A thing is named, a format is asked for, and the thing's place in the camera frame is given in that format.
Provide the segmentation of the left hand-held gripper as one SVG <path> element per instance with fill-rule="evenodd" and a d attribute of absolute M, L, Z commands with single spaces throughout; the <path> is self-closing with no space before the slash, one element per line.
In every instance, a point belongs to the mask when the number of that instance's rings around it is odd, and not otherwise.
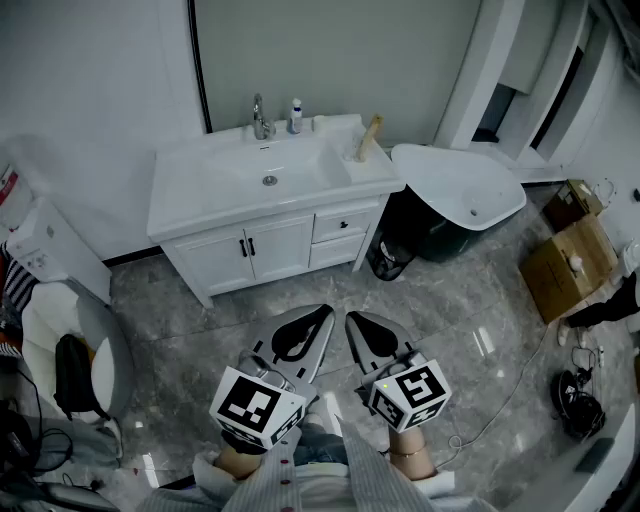
<path fill-rule="evenodd" d="M 223 431 L 271 449 L 296 427 L 317 396 L 312 382 L 335 320 L 328 304 L 301 306 L 268 319 L 257 332 L 254 352 L 242 351 L 221 378 L 209 414 Z"/>

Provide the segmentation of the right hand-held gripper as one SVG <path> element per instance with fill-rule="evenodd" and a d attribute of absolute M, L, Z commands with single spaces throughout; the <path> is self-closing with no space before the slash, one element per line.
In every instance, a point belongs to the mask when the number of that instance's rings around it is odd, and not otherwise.
<path fill-rule="evenodd" d="M 411 349 L 404 327 L 377 314 L 351 311 L 345 331 L 354 360 L 370 372 L 356 393 L 373 415 L 403 433 L 440 414 L 452 391 L 435 359 L 413 350 L 380 368 L 389 357 Z"/>

